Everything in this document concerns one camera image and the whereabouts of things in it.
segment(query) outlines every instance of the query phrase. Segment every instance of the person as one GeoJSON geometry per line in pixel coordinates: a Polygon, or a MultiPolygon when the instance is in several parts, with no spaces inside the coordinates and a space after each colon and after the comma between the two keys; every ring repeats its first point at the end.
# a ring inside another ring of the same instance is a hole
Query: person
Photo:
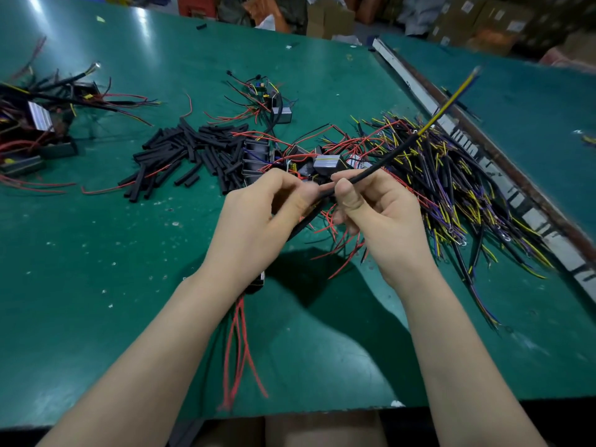
{"type": "MultiPolygon", "coordinates": [[[[416,197],[382,170],[353,186],[347,179],[358,172],[323,187],[335,187],[335,221],[360,230],[403,302],[441,445],[546,445],[437,269],[416,197]]],[[[39,445],[166,445],[212,331],[279,255],[319,188],[272,169],[228,194],[199,270],[39,445]]]]}

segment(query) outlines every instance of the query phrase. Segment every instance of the floor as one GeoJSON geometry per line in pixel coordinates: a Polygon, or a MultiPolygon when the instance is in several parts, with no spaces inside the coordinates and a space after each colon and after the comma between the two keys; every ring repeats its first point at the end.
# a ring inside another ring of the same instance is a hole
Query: floor
{"type": "MultiPolygon", "coordinates": [[[[153,11],[165,12],[167,14],[178,15],[178,0],[172,0],[166,6],[149,5],[147,8],[153,11]]],[[[354,36],[358,37],[358,40],[362,44],[367,43],[367,38],[370,36],[378,36],[379,34],[393,33],[402,35],[403,29],[400,29],[394,25],[388,23],[375,22],[371,25],[365,25],[360,22],[354,23],[354,36]]]]}

